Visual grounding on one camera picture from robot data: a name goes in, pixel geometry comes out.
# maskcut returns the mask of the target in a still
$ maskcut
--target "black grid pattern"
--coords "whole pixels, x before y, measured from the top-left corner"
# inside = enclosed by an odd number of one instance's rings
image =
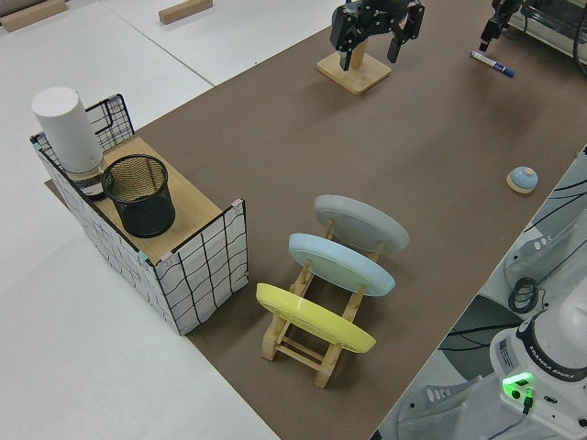
[[[104,152],[119,143],[131,138],[135,134],[135,129],[130,122],[127,106],[122,94],[115,94],[109,98],[100,101],[85,110],[98,143]],[[55,166],[62,170],[61,163],[55,152],[50,146],[44,132],[40,132],[30,138],[33,145],[38,145],[46,156],[49,157]]]
[[[104,151],[134,134],[120,94],[86,112]],[[98,251],[178,334],[185,335],[204,322],[249,282],[244,201],[234,202],[153,265],[72,182],[44,133],[30,141],[63,201]]]
[[[243,201],[234,203],[155,271],[181,335],[249,282]]]
[[[82,194],[76,191],[77,189],[50,163],[47,157],[42,154],[39,156],[63,201],[108,264],[130,282],[165,321],[175,326],[150,262],[141,258],[141,254],[123,239],[116,227],[87,203]]]

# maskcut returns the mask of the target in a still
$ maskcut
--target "black mesh pencil cup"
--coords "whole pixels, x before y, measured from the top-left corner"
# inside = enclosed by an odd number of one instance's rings
[[[122,226],[135,237],[156,237],[169,229],[175,209],[163,163],[146,154],[115,160],[104,172],[102,186]]]

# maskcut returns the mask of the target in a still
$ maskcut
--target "marker pen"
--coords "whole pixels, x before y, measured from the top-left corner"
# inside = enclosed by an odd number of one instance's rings
[[[479,53],[475,50],[473,52],[471,52],[471,57],[474,58],[475,60],[479,60],[480,62],[484,62],[488,66],[493,67],[494,69],[503,73],[505,76],[507,76],[509,78],[514,78],[515,72],[512,69],[510,69],[509,67],[503,66],[503,64],[500,64],[497,61],[494,61],[494,60],[487,58],[485,55],[481,55],[481,53]]]

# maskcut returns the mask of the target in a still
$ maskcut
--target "brown table mat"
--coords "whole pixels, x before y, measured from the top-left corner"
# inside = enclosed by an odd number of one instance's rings
[[[427,2],[420,38],[361,96],[316,71],[327,29],[138,131],[216,204],[247,201],[249,286],[189,338],[283,439],[369,438],[587,139],[587,81],[569,57],[501,37],[488,56],[514,79],[469,57],[492,13],[489,1]],[[389,41],[367,52],[384,60]],[[528,196],[505,183],[519,165],[539,175]],[[254,294],[294,281],[288,237],[321,234],[325,193],[380,208],[411,243],[381,261],[395,290],[357,315],[377,345],[343,353],[320,390],[310,368],[261,358],[271,317]],[[308,298],[336,308],[348,296],[318,282]]]

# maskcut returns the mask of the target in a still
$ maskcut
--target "white floor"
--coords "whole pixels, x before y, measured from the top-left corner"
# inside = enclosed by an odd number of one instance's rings
[[[179,0],[71,0],[0,28],[0,426],[9,439],[276,438],[187,341],[103,262],[28,137],[53,85],[85,105],[125,96],[135,128],[329,25],[339,0],[215,0],[167,27]]]

